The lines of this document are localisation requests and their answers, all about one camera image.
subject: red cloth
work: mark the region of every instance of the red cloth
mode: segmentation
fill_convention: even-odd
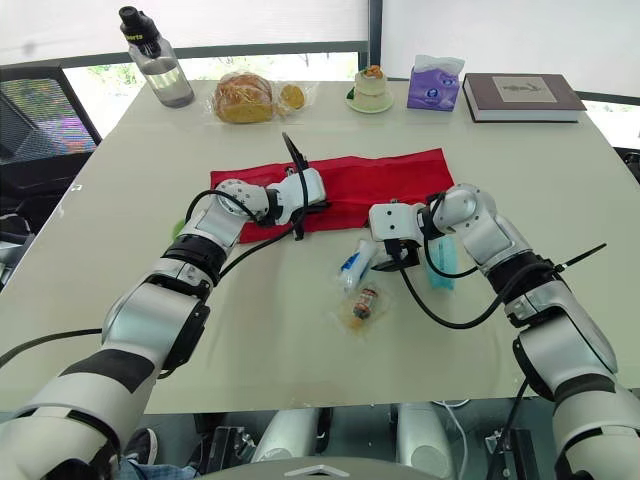
[[[211,187],[229,178],[267,186],[285,177],[285,167],[293,165],[272,163],[245,170],[211,172]],[[446,190],[453,185],[442,149],[412,153],[399,157],[375,160],[361,157],[342,157],[310,162],[322,176],[331,206],[304,220],[306,232],[362,228],[369,208],[375,203],[388,203],[395,198],[403,203],[424,202],[427,195]],[[241,243],[271,238],[287,226],[261,228],[245,225]]]

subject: white curtain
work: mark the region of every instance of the white curtain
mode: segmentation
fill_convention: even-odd
[[[0,0],[0,65],[123,52],[126,0]],[[135,0],[174,47],[366,41],[367,0]]]
[[[416,54],[460,57],[464,72],[561,73],[640,97],[639,22],[639,0],[386,0],[381,63],[408,78]]]

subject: water bottle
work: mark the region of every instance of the water bottle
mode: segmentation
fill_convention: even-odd
[[[162,38],[153,20],[134,7],[120,9],[120,30],[129,42],[129,55],[167,107],[183,107],[193,100],[193,90],[184,76],[173,48]]]

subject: green object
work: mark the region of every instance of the green object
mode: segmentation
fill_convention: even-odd
[[[184,227],[184,220],[180,220],[178,223],[176,223],[173,226],[173,230],[171,232],[171,239],[175,240],[176,237],[178,236],[178,234],[180,233],[180,230],[182,230],[182,227]]]

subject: book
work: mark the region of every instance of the book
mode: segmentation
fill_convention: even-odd
[[[468,73],[463,90],[474,122],[577,122],[586,110],[556,74]]]

